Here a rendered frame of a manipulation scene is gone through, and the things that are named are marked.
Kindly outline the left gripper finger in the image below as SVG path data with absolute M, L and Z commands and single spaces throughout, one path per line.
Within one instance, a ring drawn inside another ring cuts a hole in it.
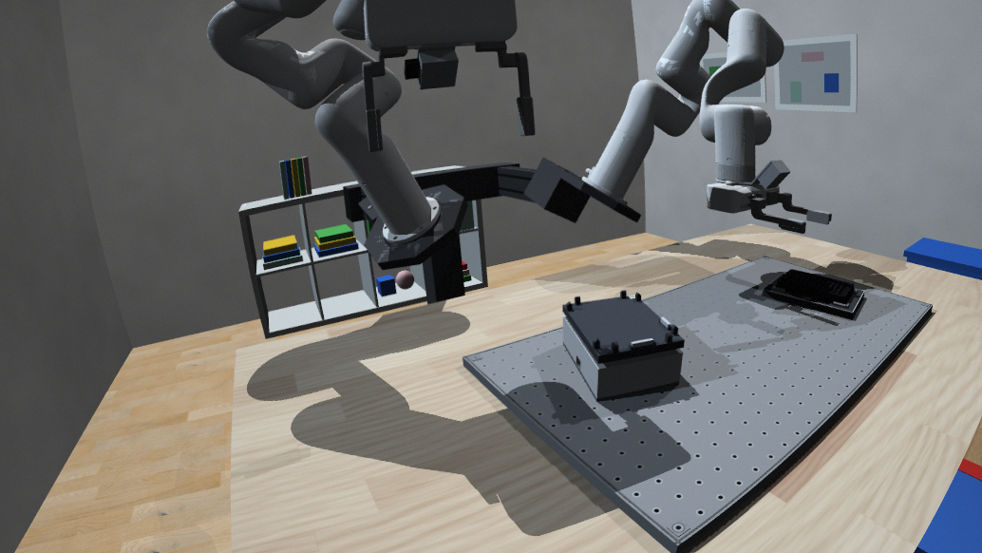
M 792 194 L 790 193 L 779 193 L 778 191 L 766 192 L 766 204 L 772 205 L 778 202 L 783 204 L 783 208 L 789 212 L 795 212 L 799 214 L 806 215 L 806 219 L 809 221 L 814 221 L 822 224 L 829 224 L 831 221 L 832 214 L 829 212 L 823 212 L 814 209 L 803 208 L 799 206 L 792 205 Z
M 747 207 L 751 207 L 751 215 L 753 218 L 769 221 L 773 223 L 778 223 L 779 227 L 787 231 L 792 231 L 801 234 L 805 233 L 806 222 L 803 220 L 764 214 L 762 212 L 762 209 L 765 209 L 766 200 L 762 199 L 762 197 L 763 194 L 761 193 L 754 194 L 748 197 L 750 199 L 750 203 L 747 204 Z

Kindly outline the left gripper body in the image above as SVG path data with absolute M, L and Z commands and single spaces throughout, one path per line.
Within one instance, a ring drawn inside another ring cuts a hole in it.
M 776 188 L 771 188 L 771 190 L 765 190 L 759 183 L 744 184 L 741 181 L 718 179 L 716 181 L 720 183 L 707 185 L 707 207 L 731 214 L 751 210 L 751 207 L 747 207 L 747 204 L 750 203 L 747 197 L 751 195 L 763 193 L 763 198 L 766 200 L 766 192 L 780 192 L 779 185 Z

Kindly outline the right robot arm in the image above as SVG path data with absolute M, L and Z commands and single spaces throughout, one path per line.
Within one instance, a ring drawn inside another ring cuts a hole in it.
M 362 186 L 385 223 L 385 239 L 393 244 L 410 242 L 434 225 L 441 207 L 424 195 L 392 139 L 382 134 L 383 150 L 368 151 L 362 64 L 377 61 L 342 39 L 326 40 L 304 53 L 288 43 L 256 39 L 286 17 L 311 15 L 325 1 L 234 0 L 211 19 L 207 37 L 228 65 L 256 77 L 299 108 L 312 108 L 331 94 L 316 112 L 318 132 Z M 342 35 L 366 40 L 364 1 L 339 4 L 333 25 Z M 417 79 L 420 90 L 455 86 L 459 63 L 455 47 L 415 49 L 417 59 L 405 60 L 406 80 Z M 386 67 L 385 72 L 372 78 L 380 118 L 402 94 L 397 77 Z

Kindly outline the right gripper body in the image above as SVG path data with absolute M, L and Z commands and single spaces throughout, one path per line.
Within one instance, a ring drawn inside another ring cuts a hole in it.
M 518 27 L 515 0 L 365 0 L 364 19 L 375 51 L 503 42 Z

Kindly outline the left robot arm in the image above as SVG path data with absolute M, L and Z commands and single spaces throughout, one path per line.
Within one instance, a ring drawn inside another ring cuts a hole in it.
M 727 42 L 727 62 L 712 76 L 700 66 L 709 28 Z M 680 96 L 651 80 L 636 83 L 594 172 L 587 168 L 589 176 L 582 180 L 627 205 L 623 198 L 651 149 L 654 126 L 678 137 L 700 113 L 701 133 L 715 143 L 716 179 L 776 188 L 790 173 L 783 160 L 770 160 L 755 178 L 755 144 L 769 138 L 770 117 L 758 106 L 719 103 L 761 80 L 783 54 L 783 39 L 755 10 L 740 9 L 732 0 L 692 0 L 656 66 L 657 75 Z

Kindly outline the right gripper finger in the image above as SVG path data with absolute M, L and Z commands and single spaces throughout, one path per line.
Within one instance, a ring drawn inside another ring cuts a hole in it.
M 517 98 L 519 134 L 521 136 L 534 135 L 534 108 L 533 98 L 530 94 L 528 60 L 524 52 L 506 53 L 506 41 L 503 42 L 478 42 L 475 47 L 476 52 L 496 51 L 499 58 L 499 67 L 517 67 L 519 73 L 519 97 Z
M 374 108 L 372 77 L 385 76 L 386 58 L 405 57 L 406 54 L 407 46 L 396 48 L 379 48 L 379 62 L 364 62 L 362 64 L 369 152 L 383 150 L 380 109 Z

